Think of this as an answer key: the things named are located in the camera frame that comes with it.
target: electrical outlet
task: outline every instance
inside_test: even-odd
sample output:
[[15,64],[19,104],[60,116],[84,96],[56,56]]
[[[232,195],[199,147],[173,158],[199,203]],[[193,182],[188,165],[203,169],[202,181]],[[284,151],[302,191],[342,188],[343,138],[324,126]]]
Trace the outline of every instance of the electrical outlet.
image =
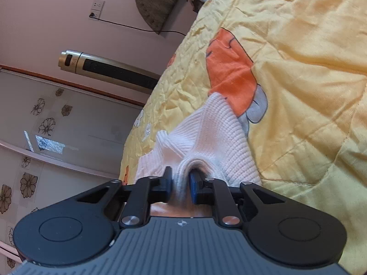
[[94,10],[94,9],[91,9],[90,11],[89,11],[89,15],[91,14],[91,13],[94,13],[94,18],[95,19],[99,19],[100,18],[100,11],[98,11],[98,10]]
[[91,9],[102,11],[102,7],[103,7],[104,4],[105,4],[105,2],[102,1],[102,0],[93,0],[93,4],[92,4]]

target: white wall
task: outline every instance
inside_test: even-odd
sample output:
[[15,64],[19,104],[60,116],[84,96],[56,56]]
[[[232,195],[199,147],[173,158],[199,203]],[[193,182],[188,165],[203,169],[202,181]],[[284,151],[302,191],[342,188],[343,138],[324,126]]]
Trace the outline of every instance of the white wall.
[[[93,0],[0,0],[0,63],[134,98],[136,91],[61,71],[61,51],[74,49],[161,74],[183,39],[88,18]],[[105,0],[101,18],[150,30],[135,0]],[[180,0],[166,30],[186,33],[196,13]],[[136,92],[136,99],[147,98]]]

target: circular cap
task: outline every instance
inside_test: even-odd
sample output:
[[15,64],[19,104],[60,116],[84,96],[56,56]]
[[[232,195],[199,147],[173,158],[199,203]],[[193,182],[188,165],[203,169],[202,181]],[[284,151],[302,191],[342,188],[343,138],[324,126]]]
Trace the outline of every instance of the circular cap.
[[287,218],[279,223],[280,233],[293,241],[311,241],[320,235],[320,225],[307,218]]
[[140,219],[136,216],[126,216],[122,218],[121,221],[127,226],[134,226],[139,223]]
[[238,223],[240,223],[240,219],[236,216],[226,216],[222,219],[224,224],[227,224],[229,226],[234,226]]
[[49,219],[40,226],[40,234],[52,242],[65,242],[79,236],[82,224],[70,217],[56,217]]

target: white cloth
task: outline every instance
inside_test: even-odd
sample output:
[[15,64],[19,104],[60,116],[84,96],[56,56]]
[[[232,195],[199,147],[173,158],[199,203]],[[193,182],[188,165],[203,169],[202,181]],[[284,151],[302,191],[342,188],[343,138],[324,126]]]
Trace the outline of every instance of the white cloth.
[[168,206],[152,206],[151,215],[154,211],[157,215],[185,217],[207,214],[190,205],[188,172],[193,168],[229,186],[239,187],[242,181],[261,185],[241,124],[219,93],[213,93],[170,134],[165,130],[157,133],[154,149],[139,159],[135,181],[161,176],[166,166],[172,167],[172,196]]

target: yellow quilt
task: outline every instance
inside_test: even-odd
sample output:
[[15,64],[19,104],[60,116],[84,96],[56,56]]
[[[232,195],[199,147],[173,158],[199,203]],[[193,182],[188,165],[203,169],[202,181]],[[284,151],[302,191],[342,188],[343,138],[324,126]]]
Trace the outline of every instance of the yellow quilt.
[[157,131],[217,91],[263,185],[337,217],[340,264],[367,270],[367,0],[208,0],[125,143],[121,179]]

